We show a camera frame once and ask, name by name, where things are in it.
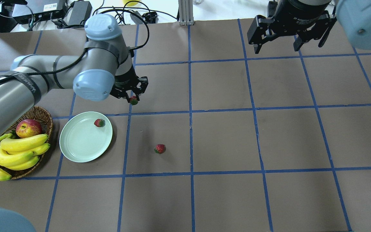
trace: strawberry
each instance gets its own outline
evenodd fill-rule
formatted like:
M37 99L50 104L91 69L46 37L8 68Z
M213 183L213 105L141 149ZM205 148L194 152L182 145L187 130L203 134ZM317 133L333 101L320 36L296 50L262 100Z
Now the strawberry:
M106 122L103 119L97 119L94 122L94 125L96 125L97 127L103 127L105 124Z
M133 106L138 104L138 100L135 96L131 96L129 100L130 100L130 104Z
M164 145L164 144L157 144L157 145L156 145L156 148L154 148L154 151L155 151L157 154L163 154L164 151L165 151L165 145Z

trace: light green plate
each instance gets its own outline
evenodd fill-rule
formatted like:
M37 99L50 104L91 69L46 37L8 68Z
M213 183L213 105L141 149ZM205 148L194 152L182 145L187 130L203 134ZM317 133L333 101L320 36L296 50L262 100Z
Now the light green plate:
M105 125L95 126L97 119L103 119ZM90 111L80 113L66 123L59 136L59 147L68 160L83 163L102 155L111 139L109 119L101 113Z

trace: basket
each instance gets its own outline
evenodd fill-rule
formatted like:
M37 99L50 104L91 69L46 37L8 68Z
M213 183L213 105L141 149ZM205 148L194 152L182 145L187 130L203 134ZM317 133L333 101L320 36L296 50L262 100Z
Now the basket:
M48 135L47 143L50 142L51 140L51 133L53 129L53 121L50 112L48 112L46 109L35 106L32 107L30 110L28 110L24 115L22 115L13 125L11 125L6 133L11 132L12 130L15 131L16 126L18 123L20 123L22 120L25 119L34 119L38 121L41 124L41 128L43 130L43 134ZM29 175L30 173L34 172L36 169L41 168L43 164L47 163L46 160L49 159L49 157L46 157L46 154L41 154L39 155L40 160L31 168L25 169L25 170L20 170L20 171L14 171L11 169L7 169L6 167L0 166L3 170L5 170L7 173L12 175L11 179L19 179L22 177L25 177Z

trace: metal post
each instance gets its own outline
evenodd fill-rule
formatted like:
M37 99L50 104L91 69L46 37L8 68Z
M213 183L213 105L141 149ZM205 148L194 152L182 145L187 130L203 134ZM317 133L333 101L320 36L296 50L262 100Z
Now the metal post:
M193 0L178 0L180 25L194 25Z

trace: banana bunch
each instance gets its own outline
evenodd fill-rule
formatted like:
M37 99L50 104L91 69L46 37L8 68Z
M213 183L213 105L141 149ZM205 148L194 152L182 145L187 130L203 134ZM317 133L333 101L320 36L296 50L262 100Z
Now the banana bunch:
M12 139L12 134L0 137L0 165L11 170L25 170L37 164L50 144L45 143L48 135L41 134L29 138ZM11 179L11 175L0 168L0 181Z

